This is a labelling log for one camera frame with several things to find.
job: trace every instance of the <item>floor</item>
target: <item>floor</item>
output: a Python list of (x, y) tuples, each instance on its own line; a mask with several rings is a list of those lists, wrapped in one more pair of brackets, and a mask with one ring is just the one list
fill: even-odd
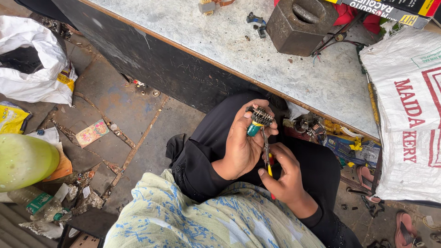
[[(26, 16), (26, 12), (23, 14), (23, 9), (20, 10), (11, 1), (0, 0), (0, 14), (21, 13), (21, 16)], [(33, 113), (25, 134), (56, 126), (74, 171), (93, 170), (95, 175), (90, 181), (91, 188), (105, 200), (105, 211), (118, 214), (132, 200), (130, 190), (143, 173), (159, 175), (168, 167), (170, 159), (165, 158), (168, 139), (181, 133), (191, 135), (205, 114), (165, 94), (155, 97), (152, 95), (154, 89), (150, 87), (125, 86), (126, 80), (121, 74), (84, 37), (72, 35), (70, 41), (66, 41), (66, 47), (78, 74), (72, 102), (75, 107), (15, 101), (1, 94), (0, 101), (11, 101)], [(118, 128), (84, 149), (79, 147), (75, 134), (101, 118)], [(357, 180), (354, 171), (345, 168), (342, 173), (346, 176), (351, 174)], [(394, 247), (395, 215), (401, 210), (412, 216), (426, 247), (441, 247), (429, 238), (435, 230), (422, 222), (424, 216), (431, 215), (434, 226), (441, 226), (439, 209), (386, 201), (385, 212), (372, 218), (361, 197), (347, 193), (347, 188), (345, 183), (340, 183), (334, 212), (355, 232), (363, 247), (382, 239), (388, 239)], [(348, 210), (342, 209), (343, 204), (348, 206)]]

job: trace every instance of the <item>flip-flop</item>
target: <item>flip-flop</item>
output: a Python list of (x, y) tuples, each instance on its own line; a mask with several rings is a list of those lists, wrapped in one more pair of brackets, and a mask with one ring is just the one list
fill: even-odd
[[(360, 185), (371, 190), (374, 176), (370, 174), (369, 169), (366, 166), (360, 165), (357, 167), (357, 175), (359, 177)], [(381, 201), (381, 199), (376, 196), (366, 196), (366, 199), (373, 203), (379, 203)]]
[(396, 248), (411, 248), (417, 237), (417, 231), (412, 225), (411, 216), (404, 212), (396, 214), (395, 246)]

